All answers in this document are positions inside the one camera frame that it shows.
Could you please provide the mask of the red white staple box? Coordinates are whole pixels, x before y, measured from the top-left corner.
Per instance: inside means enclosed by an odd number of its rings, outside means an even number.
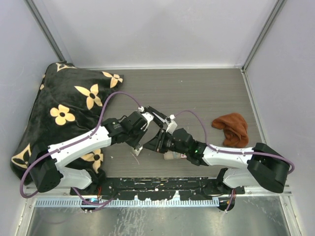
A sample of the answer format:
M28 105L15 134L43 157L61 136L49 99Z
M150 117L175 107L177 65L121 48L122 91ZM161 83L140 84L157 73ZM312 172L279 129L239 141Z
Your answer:
M187 156L185 154L168 151L163 154L165 160L175 160L175 159L186 159Z

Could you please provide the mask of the black stapler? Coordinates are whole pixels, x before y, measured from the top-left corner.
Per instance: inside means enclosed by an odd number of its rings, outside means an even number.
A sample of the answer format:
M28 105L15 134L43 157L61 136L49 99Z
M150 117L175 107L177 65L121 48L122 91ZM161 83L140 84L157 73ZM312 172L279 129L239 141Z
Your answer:
M145 107L144 111L153 115L154 123L160 128L163 128L165 124L169 125L171 123L170 117L167 117L165 114L159 112L151 106Z

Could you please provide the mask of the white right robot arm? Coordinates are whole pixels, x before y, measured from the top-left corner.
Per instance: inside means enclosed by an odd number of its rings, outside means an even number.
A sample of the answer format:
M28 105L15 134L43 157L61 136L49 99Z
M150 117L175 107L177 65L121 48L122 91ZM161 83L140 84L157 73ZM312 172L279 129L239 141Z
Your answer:
M196 166L223 166L216 181L220 193L256 185L274 193L284 191L290 164L266 144L248 148L209 145L195 140L185 129L178 129L174 115L166 118L165 123L167 128L161 128L143 148L184 154Z

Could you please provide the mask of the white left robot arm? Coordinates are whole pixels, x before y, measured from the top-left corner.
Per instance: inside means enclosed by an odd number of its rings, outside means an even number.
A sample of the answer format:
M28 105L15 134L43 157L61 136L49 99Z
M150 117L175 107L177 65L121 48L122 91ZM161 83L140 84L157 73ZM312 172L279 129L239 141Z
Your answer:
M154 117L148 112L135 111L121 120L108 118L99 127L59 144L38 143L29 159L30 176L40 193L56 187L75 187L92 195L98 182L91 171L73 169L74 160L99 148L126 143L137 148Z

